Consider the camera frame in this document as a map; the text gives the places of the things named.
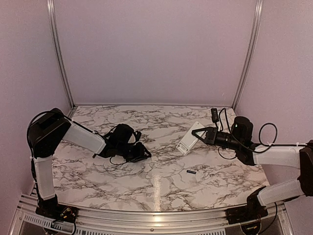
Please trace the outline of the white remote control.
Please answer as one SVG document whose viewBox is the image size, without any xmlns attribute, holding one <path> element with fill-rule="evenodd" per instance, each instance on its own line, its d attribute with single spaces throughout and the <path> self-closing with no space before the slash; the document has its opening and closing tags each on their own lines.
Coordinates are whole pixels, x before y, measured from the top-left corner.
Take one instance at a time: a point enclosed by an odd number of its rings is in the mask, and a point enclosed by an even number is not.
<svg viewBox="0 0 313 235">
<path fill-rule="evenodd" d="M 187 155 L 190 152 L 190 150 L 199 140 L 197 137 L 192 135 L 192 131 L 201 128 L 204 128 L 204 126 L 198 121 L 196 121 L 190 127 L 190 129 L 186 132 L 186 134 L 183 136 L 183 138 L 179 141 L 179 143 L 176 146 L 177 150 L 180 153 L 182 153 L 183 155 Z"/>
</svg>

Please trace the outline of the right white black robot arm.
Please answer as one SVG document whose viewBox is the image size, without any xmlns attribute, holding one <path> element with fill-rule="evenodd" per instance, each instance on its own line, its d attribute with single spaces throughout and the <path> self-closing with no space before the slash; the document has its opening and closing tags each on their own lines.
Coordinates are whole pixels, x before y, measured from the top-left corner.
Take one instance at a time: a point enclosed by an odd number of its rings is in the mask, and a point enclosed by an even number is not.
<svg viewBox="0 0 313 235">
<path fill-rule="evenodd" d="M 207 145 L 235 151 L 236 158 L 245 165 L 279 165 L 300 170 L 296 179 L 260 188 L 247 198 L 242 215 L 253 219 L 267 205 L 279 201 L 313 195 L 313 143 L 267 146 L 252 142 L 253 124 L 246 117 L 235 117 L 229 132 L 216 127 L 192 130 L 191 134 Z"/>
</svg>

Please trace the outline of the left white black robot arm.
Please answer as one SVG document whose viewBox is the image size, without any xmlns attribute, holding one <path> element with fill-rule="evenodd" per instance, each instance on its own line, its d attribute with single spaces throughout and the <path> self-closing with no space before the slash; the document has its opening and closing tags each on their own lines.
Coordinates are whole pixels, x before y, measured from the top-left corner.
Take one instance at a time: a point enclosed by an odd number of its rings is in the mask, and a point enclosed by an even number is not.
<svg viewBox="0 0 313 235">
<path fill-rule="evenodd" d="M 141 132 L 127 124 L 118 124 L 101 135 L 73 121 L 58 108 L 36 115 L 27 128 L 26 139 L 31 151 L 38 207 L 52 218 L 62 213 L 52 176 L 52 157 L 61 142 L 87 149 L 94 156 L 109 159 L 121 156 L 127 163 L 136 163 L 152 156 L 140 138 Z"/>
</svg>

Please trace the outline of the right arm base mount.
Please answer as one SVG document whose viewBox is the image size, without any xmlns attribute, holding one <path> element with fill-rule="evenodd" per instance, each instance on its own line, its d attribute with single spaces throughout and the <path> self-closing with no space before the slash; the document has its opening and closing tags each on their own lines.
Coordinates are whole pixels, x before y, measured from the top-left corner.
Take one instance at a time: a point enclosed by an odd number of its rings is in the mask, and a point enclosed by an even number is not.
<svg viewBox="0 0 313 235">
<path fill-rule="evenodd" d="M 229 224 L 248 222 L 268 216 L 265 207 L 249 209 L 248 206 L 240 206 L 227 209 L 225 213 Z"/>
</svg>

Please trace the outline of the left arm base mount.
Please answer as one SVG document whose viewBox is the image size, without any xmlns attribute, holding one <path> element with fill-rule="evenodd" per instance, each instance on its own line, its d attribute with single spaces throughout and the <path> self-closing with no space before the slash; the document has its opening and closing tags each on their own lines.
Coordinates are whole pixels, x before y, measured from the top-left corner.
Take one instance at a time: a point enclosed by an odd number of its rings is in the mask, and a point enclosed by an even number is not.
<svg viewBox="0 0 313 235">
<path fill-rule="evenodd" d="M 56 221 L 74 223 L 78 214 L 78 208 L 58 204 L 50 208 L 37 207 L 35 213 Z"/>
</svg>

